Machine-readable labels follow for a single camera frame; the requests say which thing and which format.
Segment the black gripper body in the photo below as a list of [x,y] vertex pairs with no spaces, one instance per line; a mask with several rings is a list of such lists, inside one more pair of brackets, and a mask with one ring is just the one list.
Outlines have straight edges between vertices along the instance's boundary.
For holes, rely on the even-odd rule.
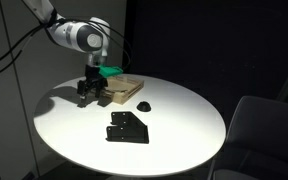
[[96,88],[101,88],[101,91],[108,85],[107,80],[99,73],[99,67],[85,66],[85,80],[80,80],[77,83],[77,93],[81,95],[84,92],[85,95],[90,93]]

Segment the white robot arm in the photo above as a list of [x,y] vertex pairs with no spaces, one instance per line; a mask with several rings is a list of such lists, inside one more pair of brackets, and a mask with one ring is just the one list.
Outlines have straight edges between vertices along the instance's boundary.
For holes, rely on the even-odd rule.
[[88,54],[85,80],[78,82],[82,99],[94,90],[95,97],[107,85],[100,67],[108,56],[110,25],[102,19],[74,20],[61,16],[49,0],[22,0],[38,21],[45,26],[49,38],[57,45]]

